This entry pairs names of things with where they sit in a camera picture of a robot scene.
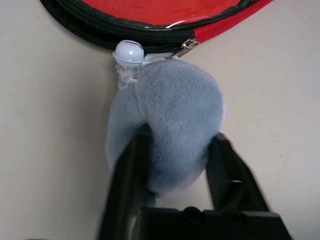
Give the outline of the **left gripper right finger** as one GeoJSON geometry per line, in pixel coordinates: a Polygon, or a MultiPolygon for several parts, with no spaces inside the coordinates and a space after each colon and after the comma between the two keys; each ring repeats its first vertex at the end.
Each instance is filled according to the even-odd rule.
{"type": "Polygon", "coordinates": [[[216,211],[236,209],[268,212],[270,210],[250,168],[221,132],[208,146],[206,178],[216,211]]]}

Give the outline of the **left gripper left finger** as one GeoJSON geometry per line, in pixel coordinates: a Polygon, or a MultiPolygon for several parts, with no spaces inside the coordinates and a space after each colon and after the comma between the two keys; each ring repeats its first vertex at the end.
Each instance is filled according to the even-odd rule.
{"type": "Polygon", "coordinates": [[[137,134],[116,162],[97,240],[129,240],[131,225],[147,195],[151,133],[137,134]]]}

